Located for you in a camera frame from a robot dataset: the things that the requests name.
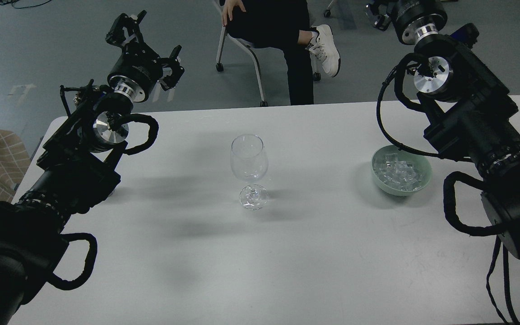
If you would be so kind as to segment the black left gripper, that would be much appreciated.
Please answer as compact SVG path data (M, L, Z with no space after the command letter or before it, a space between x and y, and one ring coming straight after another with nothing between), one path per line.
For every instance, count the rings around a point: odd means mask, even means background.
M169 57L160 58L144 43L139 24L146 14L147 11L131 16L121 13L105 37L107 44L122 49L121 56L108 74L108 85L114 90L120 83L131 86L133 102L146 101L157 81L163 91L175 88L185 72L179 58L181 45L174 47Z

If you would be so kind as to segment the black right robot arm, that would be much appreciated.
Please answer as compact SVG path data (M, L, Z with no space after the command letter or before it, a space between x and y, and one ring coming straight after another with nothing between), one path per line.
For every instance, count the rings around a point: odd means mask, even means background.
M508 255L520 260L520 133L509 121L518 106L473 53L479 36L474 24L441 33L447 15L439 0L370 0L365 12L374 28L385 31L392 25L400 43L414 46L382 83L377 123L399 150L475 165L479 179L462 172L444 179L444 215L464 234L496 237L488 274L501 255L508 317L497 314L506 325L517 325ZM407 109L426 115L423 136L434 153L406 146L386 132L380 104L390 84Z

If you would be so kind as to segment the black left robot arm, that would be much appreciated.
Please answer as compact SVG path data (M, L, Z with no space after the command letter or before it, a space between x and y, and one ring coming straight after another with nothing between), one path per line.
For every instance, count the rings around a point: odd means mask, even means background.
M143 39L146 11L120 14L106 36L121 56L96 86L60 87L66 121L43 145L37 159L41 177L18 202L0 201L0 325L51 284L70 291L91 276L98 252L92 234L64 234L74 214L86 214L105 201L121 181L123 155L149 149L156 141L155 118L132 113L157 84L175 88L184 74L181 46L161 57Z

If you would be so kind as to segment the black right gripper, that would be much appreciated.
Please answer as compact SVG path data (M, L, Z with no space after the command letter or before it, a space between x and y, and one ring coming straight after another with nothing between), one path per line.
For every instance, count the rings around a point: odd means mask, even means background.
M367 2L365 14L375 29L386 31L392 22L400 43L414 45L419 37L416 31L429 24L436 31L442 30L448 20L445 8L439 0L390 0Z

